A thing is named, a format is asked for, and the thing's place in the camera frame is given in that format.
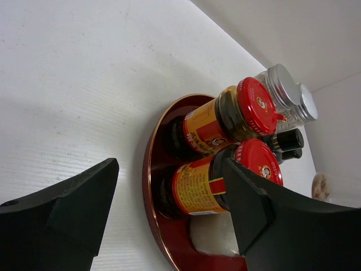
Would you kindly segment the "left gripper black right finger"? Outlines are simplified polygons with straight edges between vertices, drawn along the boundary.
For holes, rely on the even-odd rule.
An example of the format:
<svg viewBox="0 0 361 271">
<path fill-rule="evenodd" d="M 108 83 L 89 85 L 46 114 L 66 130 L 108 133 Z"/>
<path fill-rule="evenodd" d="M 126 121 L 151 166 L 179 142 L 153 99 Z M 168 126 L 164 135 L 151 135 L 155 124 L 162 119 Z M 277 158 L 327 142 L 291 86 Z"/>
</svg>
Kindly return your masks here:
<svg viewBox="0 0 361 271">
<path fill-rule="evenodd" d="M 232 159 L 223 177 L 249 270 L 360 269 L 360 209 L 295 193 Z"/>
</svg>

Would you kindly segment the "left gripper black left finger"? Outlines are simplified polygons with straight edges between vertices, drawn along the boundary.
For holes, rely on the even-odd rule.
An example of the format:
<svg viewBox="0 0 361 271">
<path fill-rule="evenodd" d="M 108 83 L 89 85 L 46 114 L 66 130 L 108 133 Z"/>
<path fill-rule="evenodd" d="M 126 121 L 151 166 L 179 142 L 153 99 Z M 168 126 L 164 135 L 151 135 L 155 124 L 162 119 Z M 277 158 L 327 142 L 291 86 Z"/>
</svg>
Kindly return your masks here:
<svg viewBox="0 0 361 271">
<path fill-rule="evenodd" d="M 115 158 L 1 204 L 1 270 L 90 270 L 118 179 Z"/>
</svg>

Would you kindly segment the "black cap white salt bottle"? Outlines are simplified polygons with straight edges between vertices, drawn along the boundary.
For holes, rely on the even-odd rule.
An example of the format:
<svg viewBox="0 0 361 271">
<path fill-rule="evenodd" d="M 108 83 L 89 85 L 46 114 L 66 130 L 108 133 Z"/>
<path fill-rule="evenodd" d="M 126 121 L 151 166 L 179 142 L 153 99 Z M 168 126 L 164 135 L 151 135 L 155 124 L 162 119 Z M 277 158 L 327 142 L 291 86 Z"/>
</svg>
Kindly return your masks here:
<svg viewBox="0 0 361 271">
<path fill-rule="evenodd" d="M 190 219 L 189 229 L 196 251 L 206 255 L 240 256 L 229 212 L 194 216 Z"/>
</svg>

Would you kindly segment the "pink lid spice bottle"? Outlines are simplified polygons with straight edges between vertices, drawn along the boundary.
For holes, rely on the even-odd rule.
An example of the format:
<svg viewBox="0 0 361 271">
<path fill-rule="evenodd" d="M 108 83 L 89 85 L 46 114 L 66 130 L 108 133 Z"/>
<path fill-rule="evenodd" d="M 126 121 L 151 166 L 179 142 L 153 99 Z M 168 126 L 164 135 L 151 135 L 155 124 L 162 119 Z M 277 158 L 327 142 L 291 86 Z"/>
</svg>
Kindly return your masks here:
<svg viewBox="0 0 361 271">
<path fill-rule="evenodd" d="M 329 196 L 327 176 L 324 173 L 317 173 L 312 181 L 311 196 L 313 199 L 326 201 Z"/>
</svg>

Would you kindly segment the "small black cap bottle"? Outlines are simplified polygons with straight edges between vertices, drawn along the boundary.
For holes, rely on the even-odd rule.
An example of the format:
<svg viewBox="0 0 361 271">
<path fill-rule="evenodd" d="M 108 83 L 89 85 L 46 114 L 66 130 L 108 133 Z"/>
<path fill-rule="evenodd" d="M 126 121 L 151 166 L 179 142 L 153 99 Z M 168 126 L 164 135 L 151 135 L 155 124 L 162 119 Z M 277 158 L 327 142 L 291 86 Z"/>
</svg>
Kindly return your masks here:
<svg viewBox="0 0 361 271">
<path fill-rule="evenodd" d="M 283 164 L 287 160 L 291 159 L 300 159 L 302 157 L 302 149 L 298 148 L 296 150 L 290 150 L 286 152 L 275 152 L 275 158 L 278 164 Z"/>
</svg>

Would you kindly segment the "red lid sauce jar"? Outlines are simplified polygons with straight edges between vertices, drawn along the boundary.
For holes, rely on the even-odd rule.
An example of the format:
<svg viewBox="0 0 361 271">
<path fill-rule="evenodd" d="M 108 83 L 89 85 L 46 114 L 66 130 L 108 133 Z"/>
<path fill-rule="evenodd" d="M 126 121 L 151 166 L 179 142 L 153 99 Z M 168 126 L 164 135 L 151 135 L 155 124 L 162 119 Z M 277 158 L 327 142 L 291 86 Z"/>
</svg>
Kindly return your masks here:
<svg viewBox="0 0 361 271">
<path fill-rule="evenodd" d="M 229 212 L 222 172 L 223 163 L 228 158 L 271 182 L 283 185 L 274 153 L 261 140 L 249 139 L 238 145 L 229 145 L 213 156 L 167 167 L 152 189 L 157 210 L 174 219 Z"/>
<path fill-rule="evenodd" d="M 272 135 L 284 119 L 265 86 L 246 77 L 211 101 L 173 118 L 164 135 L 165 148 L 181 161 L 194 161 L 229 145 Z"/>
</svg>

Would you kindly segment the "black cap pepper grinder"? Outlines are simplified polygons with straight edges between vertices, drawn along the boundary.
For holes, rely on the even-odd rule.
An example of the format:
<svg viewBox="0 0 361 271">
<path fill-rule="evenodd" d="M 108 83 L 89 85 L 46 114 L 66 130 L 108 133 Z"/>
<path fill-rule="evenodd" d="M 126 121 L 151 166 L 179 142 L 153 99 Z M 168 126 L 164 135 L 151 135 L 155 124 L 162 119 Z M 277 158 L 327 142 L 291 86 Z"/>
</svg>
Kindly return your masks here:
<svg viewBox="0 0 361 271">
<path fill-rule="evenodd" d="M 286 152 L 304 147 L 304 138 L 298 128 L 262 137 L 273 152 Z"/>
</svg>

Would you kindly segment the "silver lid bead jar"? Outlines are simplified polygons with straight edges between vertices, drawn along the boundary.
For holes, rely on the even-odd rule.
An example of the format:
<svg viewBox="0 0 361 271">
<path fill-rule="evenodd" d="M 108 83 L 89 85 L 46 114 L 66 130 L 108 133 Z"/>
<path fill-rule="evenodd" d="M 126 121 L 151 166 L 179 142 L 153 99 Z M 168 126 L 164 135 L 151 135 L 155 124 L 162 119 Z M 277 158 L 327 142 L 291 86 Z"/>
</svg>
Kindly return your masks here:
<svg viewBox="0 0 361 271">
<path fill-rule="evenodd" d="M 254 78 L 270 93 L 277 113 L 285 117 L 278 121 L 276 132 L 285 131 L 289 124 L 287 115 L 301 102 L 301 91 L 293 77 L 282 64 L 276 64 Z"/>
<path fill-rule="evenodd" d="M 304 126 L 318 119 L 318 110 L 312 94 L 304 84 L 298 84 L 301 91 L 300 104 L 287 111 L 286 130 Z"/>
</svg>

